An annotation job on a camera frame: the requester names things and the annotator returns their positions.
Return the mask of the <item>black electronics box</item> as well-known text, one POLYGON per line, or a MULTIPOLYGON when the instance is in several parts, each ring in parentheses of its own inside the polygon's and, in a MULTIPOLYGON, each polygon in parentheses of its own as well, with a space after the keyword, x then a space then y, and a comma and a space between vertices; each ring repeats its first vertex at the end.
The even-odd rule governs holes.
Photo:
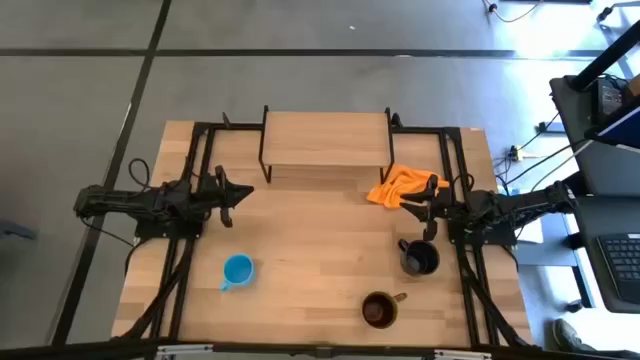
POLYGON ((614 78, 597 79, 592 86, 592 121, 603 122, 623 103, 622 87, 614 78))

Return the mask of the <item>dark grey desk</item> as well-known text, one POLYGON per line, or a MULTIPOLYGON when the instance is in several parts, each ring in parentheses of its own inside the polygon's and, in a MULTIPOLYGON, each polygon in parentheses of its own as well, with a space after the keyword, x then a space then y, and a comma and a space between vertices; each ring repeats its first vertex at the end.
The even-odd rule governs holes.
POLYGON ((570 88, 569 78, 549 81, 551 98, 559 112, 578 164, 569 182, 582 186, 577 197, 580 240, 588 255, 598 290, 607 310, 640 314, 640 304, 621 299, 597 238, 604 235, 640 235, 640 153, 586 138, 591 126, 591 95, 570 88))

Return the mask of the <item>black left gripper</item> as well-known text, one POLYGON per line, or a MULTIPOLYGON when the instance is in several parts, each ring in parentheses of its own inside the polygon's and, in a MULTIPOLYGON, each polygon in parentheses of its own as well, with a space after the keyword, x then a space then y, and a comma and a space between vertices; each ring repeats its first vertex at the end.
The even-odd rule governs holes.
POLYGON ((213 175, 206 172, 200 178, 199 197, 203 203, 202 208, 205 212, 205 217, 210 218, 212 210, 218 208, 222 224, 226 228, 231 228, 233 221, 229 208, 236 207, 253 191, 254 187, 251 185, 231 184, 230 192, 232 196, 229 202, 230 192, 227 190, 226 173, 221 165, 217 165, 213 175))

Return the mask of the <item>small blue cup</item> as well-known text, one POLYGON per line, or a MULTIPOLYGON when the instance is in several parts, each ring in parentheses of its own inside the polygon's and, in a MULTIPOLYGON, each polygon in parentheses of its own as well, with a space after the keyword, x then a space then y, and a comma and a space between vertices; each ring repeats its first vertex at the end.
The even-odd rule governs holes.
POLYGON ((226 292, 234 287, 246 287, 255 275, 253 260, 246 254, 234 254, 223 265, 223 280, 220 290, 226 292))

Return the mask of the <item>orange cloth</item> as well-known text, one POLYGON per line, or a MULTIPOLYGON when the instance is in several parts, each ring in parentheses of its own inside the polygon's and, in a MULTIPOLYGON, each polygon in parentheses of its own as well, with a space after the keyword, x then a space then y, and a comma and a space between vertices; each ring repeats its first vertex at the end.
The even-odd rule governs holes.
POLYGON ((435 194, 438 194, 441 188, 450 187, 450 183, 438 173, 405 165, 394 165, 387 180, 383 184, 375 185, 366 199, 388 209, 399 209, 402 202, 401 196, 424 190, 432 176, 437 180, 435 194))

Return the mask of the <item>person's shoe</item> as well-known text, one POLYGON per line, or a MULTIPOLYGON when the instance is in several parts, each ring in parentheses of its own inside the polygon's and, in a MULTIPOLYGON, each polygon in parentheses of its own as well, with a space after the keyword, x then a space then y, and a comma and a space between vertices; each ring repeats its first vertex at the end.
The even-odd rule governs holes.
POLYGON ((590 345, 584 343, 577 335, 576 330, 564 319, 556 319, 552 323, 552 335, 558 347, 567 352, 595 351, 590 345))

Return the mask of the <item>black keyboard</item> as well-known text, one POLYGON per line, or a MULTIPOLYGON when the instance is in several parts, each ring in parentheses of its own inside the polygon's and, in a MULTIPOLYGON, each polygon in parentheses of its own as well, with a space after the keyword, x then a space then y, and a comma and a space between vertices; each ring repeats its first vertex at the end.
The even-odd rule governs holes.
POLYGON ((609 234, 596 238, 621 300, 640 305, 640 234, 609 234))

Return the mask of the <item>black mug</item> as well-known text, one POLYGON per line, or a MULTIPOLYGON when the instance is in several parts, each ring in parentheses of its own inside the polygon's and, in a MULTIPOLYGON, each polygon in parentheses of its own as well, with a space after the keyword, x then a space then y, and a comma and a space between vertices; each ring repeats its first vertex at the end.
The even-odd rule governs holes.
POLYGON ((400 239, 400 265, 410 276, 423 276, 434 273, 440 265, 440 255, 434 245, 422 240, 408 242, 400 239))

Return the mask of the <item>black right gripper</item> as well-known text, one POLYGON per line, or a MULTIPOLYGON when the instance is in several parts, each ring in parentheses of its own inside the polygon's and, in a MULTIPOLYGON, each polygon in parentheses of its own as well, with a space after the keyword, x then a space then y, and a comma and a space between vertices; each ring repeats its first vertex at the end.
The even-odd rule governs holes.
POLYGON ((450 219, 453 216, 457 202, 455 200, 455 184, 453 181, 442 181, 436 174, 432 174, 426 183, 426 187, 416 193, 403 194, 401 198, 414 203, 427 202, 427 205, 417 205, 402 202, 400 206, 412 214, 419 222, 425 223, 422 233, 423 241, 433 241, 438 232, 437 218, 450 219))

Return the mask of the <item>large olive brown mug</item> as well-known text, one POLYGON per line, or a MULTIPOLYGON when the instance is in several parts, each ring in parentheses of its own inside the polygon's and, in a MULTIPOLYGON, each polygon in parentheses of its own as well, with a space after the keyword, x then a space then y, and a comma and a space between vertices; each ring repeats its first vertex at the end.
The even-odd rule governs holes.
POLYGON ((406 292, 390 295, 376 291, 368 294, 361 305, 364 321, 376 329, 386 329, 394 324, 398 314, 398 304, 408 297, 406 292))

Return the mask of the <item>wooden shelf with black legs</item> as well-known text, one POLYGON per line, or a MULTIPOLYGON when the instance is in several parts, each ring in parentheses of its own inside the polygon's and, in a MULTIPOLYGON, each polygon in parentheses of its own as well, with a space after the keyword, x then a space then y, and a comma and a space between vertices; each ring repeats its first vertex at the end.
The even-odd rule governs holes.
POLYGON ((374 167, 381 182, 395 165, 390 108, 381 112, 263 111, 258 161, 275 166, 374 167))

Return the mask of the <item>black aluminium rig frame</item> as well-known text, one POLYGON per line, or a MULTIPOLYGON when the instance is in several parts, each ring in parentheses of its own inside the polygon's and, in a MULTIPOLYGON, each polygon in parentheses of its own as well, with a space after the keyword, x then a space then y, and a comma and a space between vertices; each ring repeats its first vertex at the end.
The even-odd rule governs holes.
MULTIPOLYGON (((106 342, 0 351, 0 360, 115 360, 203 352, 408 356, 432 360, 578 360, 521 338, 524 306, 516 270, 501 246, 454 244, 439 219, 438 269, 410 276, 397 242, 422 240, 425 224, 403 209, 369 202, 380 181, 374 167, 275 166, 266 180, 258 161, 257 123, 170 121, 150 187, 224 168, 254 191, 217 209, 197 238, 140 238, 106 342), (224 262, 246 254, 250 285, 222 292, 224 262), (376 291, 408 297, 393 325, 369 326, 364 298, 376 291)), ((465 191, 497 193, 484 133, 458 127, 405 127, 393 115, 395 165, 458 178, 465 191)))

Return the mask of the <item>black monitor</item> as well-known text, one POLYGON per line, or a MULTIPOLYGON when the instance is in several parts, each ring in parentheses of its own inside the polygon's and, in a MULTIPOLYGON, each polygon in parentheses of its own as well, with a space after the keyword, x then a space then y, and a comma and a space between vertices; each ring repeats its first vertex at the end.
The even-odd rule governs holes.
POLYGON ((640 152, 640 95, 633 97, 585 131, 585 137, 630 151, 640 152))

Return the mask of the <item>white paper sheet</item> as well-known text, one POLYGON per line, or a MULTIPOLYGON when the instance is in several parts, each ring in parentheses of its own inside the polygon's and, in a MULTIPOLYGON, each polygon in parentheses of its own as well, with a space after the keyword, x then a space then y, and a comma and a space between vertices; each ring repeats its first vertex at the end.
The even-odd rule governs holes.
POLYGON ((516 229, 514 231, 514 235, 516 236, 516 240, 519 242, 529 242, 541 244, 544 242, 544 234, 542 228, 542 221, 537 219, 524 227, 516 229))

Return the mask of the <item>grey chair base leg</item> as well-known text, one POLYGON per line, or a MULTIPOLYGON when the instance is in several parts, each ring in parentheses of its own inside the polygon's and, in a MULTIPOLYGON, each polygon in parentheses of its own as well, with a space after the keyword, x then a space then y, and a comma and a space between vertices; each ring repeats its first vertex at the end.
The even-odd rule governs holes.
POLYGON ((0 238, 9 235, 15 235, 30 240, 35 240, 37 237, 36 232, 27 227, 9 220, 0 219, 0 238))

